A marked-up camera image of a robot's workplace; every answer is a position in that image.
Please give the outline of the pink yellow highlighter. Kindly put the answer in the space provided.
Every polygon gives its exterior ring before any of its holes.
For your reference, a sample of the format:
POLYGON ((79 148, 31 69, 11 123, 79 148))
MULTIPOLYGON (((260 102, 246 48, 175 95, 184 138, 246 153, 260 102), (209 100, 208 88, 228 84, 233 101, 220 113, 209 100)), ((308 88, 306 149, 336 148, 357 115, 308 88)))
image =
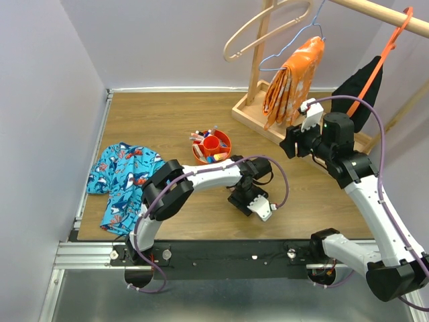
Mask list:
POLYGON ((227 154, 226 152, 223 152, 223 153, 215 154, 215 155, 213 156, 213 158, 214 158, 216 161, 219 161, 219 160, 224 160, 227 156, 228 156, 228 154, 227 154))

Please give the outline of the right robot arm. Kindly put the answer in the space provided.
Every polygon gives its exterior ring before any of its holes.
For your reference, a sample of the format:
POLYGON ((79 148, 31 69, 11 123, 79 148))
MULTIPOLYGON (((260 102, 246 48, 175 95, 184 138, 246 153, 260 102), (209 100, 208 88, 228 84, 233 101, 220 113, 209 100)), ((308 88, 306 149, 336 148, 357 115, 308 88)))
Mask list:
POLYGON ((373 294, 387 302, 428 284, 428 254, 409 234, 378 184, 380 173, 368 155, 357 151, 355 125, 344 113, 327 113, 316 121, 290 126, 280 147, 287 157, 311 155, 356 204, 379 249, 374 252, 329 228, 313 233, 310 258, 333 258, 364 276, 373 294))

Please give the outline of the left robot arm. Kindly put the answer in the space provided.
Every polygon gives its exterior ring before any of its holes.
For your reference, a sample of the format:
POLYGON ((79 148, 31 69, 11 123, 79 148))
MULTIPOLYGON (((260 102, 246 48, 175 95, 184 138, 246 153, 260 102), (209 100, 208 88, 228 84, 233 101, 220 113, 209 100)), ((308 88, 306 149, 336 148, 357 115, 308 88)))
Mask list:
POLYGON ((233 156, 222 162, 185 166, 174 159, 166 162, 142 186, 141 210, 134 228, 126 237, 125 256, 132 264, 143 264, 163 221, 181 210, 192 193, 216 187, 231 188, 228 202, 244 215, 257 214, 263 221, 271 217, 268 193, 259 179, 272 175, 269 160, 233 156))

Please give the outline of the white grey marker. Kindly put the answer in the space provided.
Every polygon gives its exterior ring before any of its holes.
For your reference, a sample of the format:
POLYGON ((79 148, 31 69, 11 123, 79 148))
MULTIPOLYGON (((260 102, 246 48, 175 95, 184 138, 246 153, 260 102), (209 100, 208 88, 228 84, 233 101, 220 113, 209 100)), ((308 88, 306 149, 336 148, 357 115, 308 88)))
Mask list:
POLYGON ((189 140, 191 141, 195 141, 195 142, 201 142, 204 139, 203 136, 199 136, 199 135, 195 135, 195 136, 190 136, 189 140))

